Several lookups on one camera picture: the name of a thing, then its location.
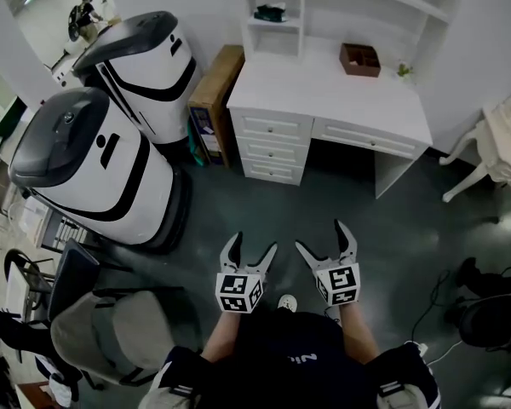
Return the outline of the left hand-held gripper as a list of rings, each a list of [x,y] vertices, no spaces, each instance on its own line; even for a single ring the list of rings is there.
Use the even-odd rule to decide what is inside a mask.
[[[251,314],[264,292],[265,274],[278,251],[270,244],[257,263],[239,268],[243,233],[235,233],[220,253],[221,270],[216,275],[215,298],[222,312]]]

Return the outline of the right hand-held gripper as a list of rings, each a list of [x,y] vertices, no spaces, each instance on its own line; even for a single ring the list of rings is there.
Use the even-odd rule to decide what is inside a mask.
[[[295,246],[309,268],[314,272],[316,286],[330,306],[340,306],[359,300],[360,272],[356,262],[358,243],[348,227],[338,219],[334,220],[340,255],[339,262],[350,264],[333,266],[327,256],[317,257],[303,242],[295,241]]]

